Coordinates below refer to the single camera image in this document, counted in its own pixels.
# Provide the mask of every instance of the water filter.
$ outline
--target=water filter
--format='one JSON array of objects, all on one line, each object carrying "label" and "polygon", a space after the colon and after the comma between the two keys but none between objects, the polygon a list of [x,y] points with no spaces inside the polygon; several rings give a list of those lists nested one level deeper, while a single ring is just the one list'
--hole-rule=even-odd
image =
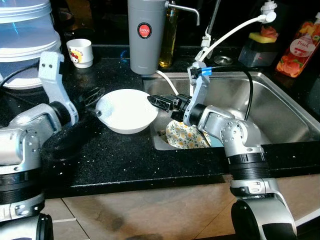
[{"label": "water filter", "polygon": [[130,68],[140,75],[153,74],[158,69],[167,8],[195,12],[167,0],[128,0]]}]

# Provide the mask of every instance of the tile floor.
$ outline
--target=tile floor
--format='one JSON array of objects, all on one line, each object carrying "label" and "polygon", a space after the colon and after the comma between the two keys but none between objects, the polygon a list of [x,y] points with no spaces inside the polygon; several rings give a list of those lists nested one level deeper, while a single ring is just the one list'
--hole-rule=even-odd
[{"label": "tile floor", "polygon": [[[320,175],[278,179],[295,220],[320,208]],[[228,183],[49,199],[55,240],[192,240],[233,234]]]}]

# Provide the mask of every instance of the white bowl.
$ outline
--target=white bowl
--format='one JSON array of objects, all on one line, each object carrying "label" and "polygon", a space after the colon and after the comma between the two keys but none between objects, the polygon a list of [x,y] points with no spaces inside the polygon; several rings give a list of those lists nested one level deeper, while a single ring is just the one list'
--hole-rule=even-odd
[{"label": "white bowl", "polygon": [[119,134],[135,134],[155,120],[158,108],[152,106],[148,93],[135,89],[120,89],[104,95],[96,104],[100,121]]}]

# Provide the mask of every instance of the orange bottle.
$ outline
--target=orange bottle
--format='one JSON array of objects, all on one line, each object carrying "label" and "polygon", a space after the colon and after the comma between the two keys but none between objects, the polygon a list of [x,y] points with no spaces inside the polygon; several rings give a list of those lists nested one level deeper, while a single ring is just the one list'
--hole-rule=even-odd
[{"label": "orange bottle", "polygon": [[278,72],[296,78],[306,67],[320,45],[320,12],[315,17],[314,23],[306,21],[296,32],[293,41],[276,66]]}]

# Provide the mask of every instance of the floral towel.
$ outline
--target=floral towel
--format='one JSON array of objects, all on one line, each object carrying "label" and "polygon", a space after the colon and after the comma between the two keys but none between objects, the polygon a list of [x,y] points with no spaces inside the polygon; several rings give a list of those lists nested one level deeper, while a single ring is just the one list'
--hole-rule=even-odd
[{"label": "floral towel", "polygon": [[200,149],[211,147],[209,135],[201,134],[195,125],[186,126],[183,122],[173,120],[166,126],[165,134],[168,143],[176,148]]}]

